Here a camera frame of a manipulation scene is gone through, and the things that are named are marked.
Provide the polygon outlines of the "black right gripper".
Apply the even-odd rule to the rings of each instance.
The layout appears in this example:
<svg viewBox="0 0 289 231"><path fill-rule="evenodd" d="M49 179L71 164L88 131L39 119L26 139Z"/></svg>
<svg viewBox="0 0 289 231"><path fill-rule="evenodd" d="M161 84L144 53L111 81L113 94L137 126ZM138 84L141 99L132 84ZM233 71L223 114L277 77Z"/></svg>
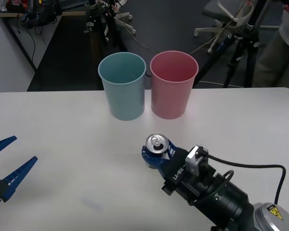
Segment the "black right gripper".
<svg viewBox="0 0 289 231"><path fill-rule="evenodd" d="M146 165L157 169L164 178L162 190L167 195L177 192L185 200L206 200L217 193L216 170L209 165L207 149L176 149L170 141L160 153L144 145L141 155Z"/></svg>

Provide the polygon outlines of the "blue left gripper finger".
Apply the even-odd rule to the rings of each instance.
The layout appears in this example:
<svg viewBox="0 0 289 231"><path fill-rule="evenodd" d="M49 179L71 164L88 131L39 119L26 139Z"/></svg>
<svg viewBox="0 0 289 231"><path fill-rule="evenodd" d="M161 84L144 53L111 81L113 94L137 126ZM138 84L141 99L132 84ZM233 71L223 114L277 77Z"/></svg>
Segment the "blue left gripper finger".
<svg viewBox="0 0 289 231"><path fill-rule="evenodd" d="M6 148L9 144L11 144L12 142L14 142L15 140L17 140L17 137L16 136L11 136L11 137L8 137L6 139L3 139L0 141L0 152Z"/></svg>
<svg viewBox="0 0 289 231"><path fill-rule="evenodd" d="M15 193L16 188L35 165L37 160L38 158L36 156L32 157L17 170L0 180L0 202L7 202L11 198Z"/></svg>

